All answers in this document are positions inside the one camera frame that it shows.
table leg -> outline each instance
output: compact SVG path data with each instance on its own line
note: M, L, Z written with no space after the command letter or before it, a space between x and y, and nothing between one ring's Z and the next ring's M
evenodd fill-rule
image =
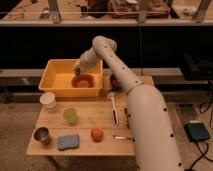
M45 156L45 158L57 169L61 170L62 166L52 157L52 156Z

wooden tabletop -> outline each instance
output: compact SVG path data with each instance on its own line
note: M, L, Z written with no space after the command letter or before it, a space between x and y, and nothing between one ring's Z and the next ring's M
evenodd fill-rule
M154 85L152 77L143 76L141 79L146 84ZM57 99L57 109L48 112L41 108L39 118L34 131L39 127L47 127L51 136L51 143L43 146L33 138L34 131L30 138L27 155L63 155L63 156L132 156L134 155L131 140L116 140L113 135L131 137L127 128L127 118L124 112L126 108L126 95L123 92L116 92L115 103L119 115L119 126L114 124L111 101L106 94L110 89L109 76L104 76L104 86L99 97ZM69 125L63 118L63 112L67 108L74 108L77 111L78 122ZM101 127L104 138L101 142L94 142L90 136L90 129ZM57 137L63 135L78 134L80 146L78 149L58 151Z

blue sponge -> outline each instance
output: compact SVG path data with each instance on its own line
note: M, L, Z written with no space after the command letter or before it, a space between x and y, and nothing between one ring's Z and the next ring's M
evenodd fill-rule
M77 134L59 136L57 147L60 151L79 148L79 136Z

black box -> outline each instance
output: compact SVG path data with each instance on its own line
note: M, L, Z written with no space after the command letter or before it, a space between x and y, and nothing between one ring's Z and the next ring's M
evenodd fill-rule
M205 125L200 123L187 123L184 125L185 132L191 142L201 142L210 139Z

floor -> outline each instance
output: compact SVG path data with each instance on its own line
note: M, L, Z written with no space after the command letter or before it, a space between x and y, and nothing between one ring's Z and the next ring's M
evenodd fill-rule
M25 151L33 127L40 112L38 103L0 103L0 170L56 170L42 156L27 156ZM213 131L208 122L210 112L198 114L197 104L180 107L178 103L168 103L170 117L176 133L184 168L199 157L196 146L189 142L182 125L189 120L205 122L211 136ZM213 159L213 140L209 141L208 157ZM72 171L136 171L134 157L57 157L61 165ZM213 163L202 159L195 165L196 171L212 171Z

